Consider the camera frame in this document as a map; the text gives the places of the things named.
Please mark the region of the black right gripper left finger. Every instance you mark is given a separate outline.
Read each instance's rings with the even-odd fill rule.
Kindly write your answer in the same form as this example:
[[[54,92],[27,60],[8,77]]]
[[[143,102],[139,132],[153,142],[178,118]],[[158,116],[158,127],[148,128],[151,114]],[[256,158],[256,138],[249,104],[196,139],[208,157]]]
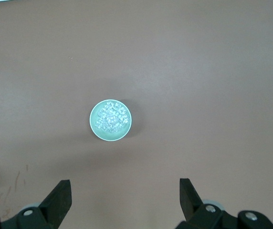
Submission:
[[[70,180],[60,181],[37,207],[21,210],[0,224],[1,229],[57,229],[72,205]]]

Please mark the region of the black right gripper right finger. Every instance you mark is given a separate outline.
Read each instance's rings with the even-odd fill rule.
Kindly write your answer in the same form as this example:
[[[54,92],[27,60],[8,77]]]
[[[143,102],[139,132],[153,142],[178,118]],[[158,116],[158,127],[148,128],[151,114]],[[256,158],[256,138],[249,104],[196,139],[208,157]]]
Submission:
[[[179,180],[180,206],[185,220],[178,229],[273,229],[262,213],[243,210],[236,217],[215,204],[204,203],[188,178]]]

